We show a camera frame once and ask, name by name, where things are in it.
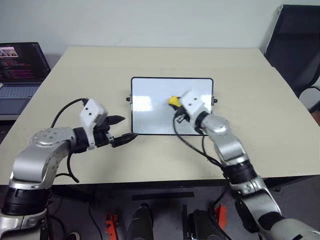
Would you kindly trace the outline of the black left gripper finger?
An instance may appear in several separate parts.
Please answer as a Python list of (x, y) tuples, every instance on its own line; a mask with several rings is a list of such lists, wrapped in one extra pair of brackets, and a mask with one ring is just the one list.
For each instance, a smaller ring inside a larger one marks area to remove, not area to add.
[(111, 146), (113, 148), (117, 148), (119, 146), (128, 144), (129, 142), (133, 141), (138, 135), (135, 133), (126, 133), (119, 137), (114, 137), (113, 140), (111, 140)]
[(125, 117), (120, 116), (120, 115), (110, 115), (107, 117), (107, 124), (109, 126), (116, 125), (116, 124), (124, 121), (125, 119), (126, 119)]

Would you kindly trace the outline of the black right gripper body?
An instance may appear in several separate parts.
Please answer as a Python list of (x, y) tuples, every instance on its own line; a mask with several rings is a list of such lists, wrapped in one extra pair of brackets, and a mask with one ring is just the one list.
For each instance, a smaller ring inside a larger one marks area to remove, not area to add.
[(188, 115), (186, 109), (181, 107), (179, 110), (175, 111), (174, 118), (177, 119), (178, 123), (183, 121), (190, 122), (190, 116)]

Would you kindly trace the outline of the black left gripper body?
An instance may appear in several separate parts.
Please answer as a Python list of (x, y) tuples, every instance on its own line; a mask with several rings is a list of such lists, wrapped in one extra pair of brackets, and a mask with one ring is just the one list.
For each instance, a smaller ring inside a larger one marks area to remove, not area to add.
[(103, 147), (110, 143), (109, 137), (107, 134), (110, 130), (110, 117), (107, 116), (104, 121), (98, 125), (96, 124), (93, 128), (93, 136), (95, 141), (95, 146), (97, 148)]

